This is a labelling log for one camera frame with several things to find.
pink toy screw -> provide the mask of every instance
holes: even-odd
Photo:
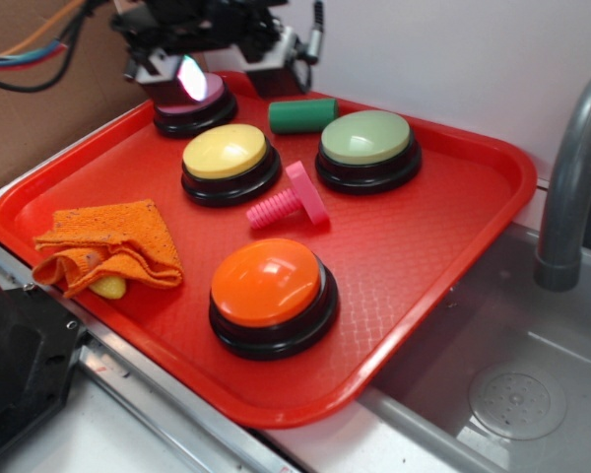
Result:
[[[285,168],[292,188],[254,205],[247,211],[247,220],[254,230],[273,224],[287,215],[303,208],[314,225],[329,219],[324,203],[313,186],[301,161]]]

black button base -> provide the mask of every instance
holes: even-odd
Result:
[[[265,156],[251,169],[233,177],[203,179],[188,172],[182,162],[181,185],[196,204],[228,207],[254,199],[274,185],[282,173],[278,151],[265,139]]]
[[[385,192],[409,182],[423,163],[420,144],[410,132],[410,142],[398,155],[373,165],[345,165],[324,153],[322,144],[315,159],[317,174],[324,185],[345,194],[365,195]]]
[[[167,138],[191,138],[210,128],[225,125],[236,116],[236,97],[224,83],[224,92],[213,103],[198,110],[170,113],[155,106],[154,124]]]
[[[320,263],[321,287],[315,300],[300,315],[271,327],[244,327],[225,319],[210,297],[210,324],[234,354],[249,360],[280,360],[317,343],[337,319],[339,291],[332,273]]]

red tray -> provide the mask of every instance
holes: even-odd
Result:
[[[316,178],[319,134],[273,135],[269,103],[245,76],[225,73],[235,122],[263,130],[284,166],[302,160],[331,216],[314,227],[303,212],[253,231],[242,206],[193,204],[182,190],[187,140],[160,136],[147,102],[28,176],[0,199],[0,241],[36,265],[33,237],[59,209],[152,198],[179,251],[185,279],[174,290],[129,286],[119,302],[85,291],[77,301],[233,420],[286,428],[318,420],[354,399],[429,310],[531,198],[536,172],[525,154],[495,139],[405,117],[424,165],[408,184],[349,196]],[[311,94],[312,98],[323,97]],[[367,109],[340,101],[340,114]],[[289,186],[288,178],[270,191]],[[337,279],[337,323],[314,347],[285,360],[253,362],[226,351],[208,321],[213,272],[253,240],[306,244]]]

cloth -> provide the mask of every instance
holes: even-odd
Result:
[[[183,277],[177,250],[153,200],[61,210],[35,248],[57,251],[33,269],[44,285],[66,280],[72,298],[103,276],[120,276],[154,288],[173,288]]]

green cylinder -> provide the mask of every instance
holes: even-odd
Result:
[[[269,127],[276,134],[314,133],[338,115],[336,99],[275,101],[269,105]]]

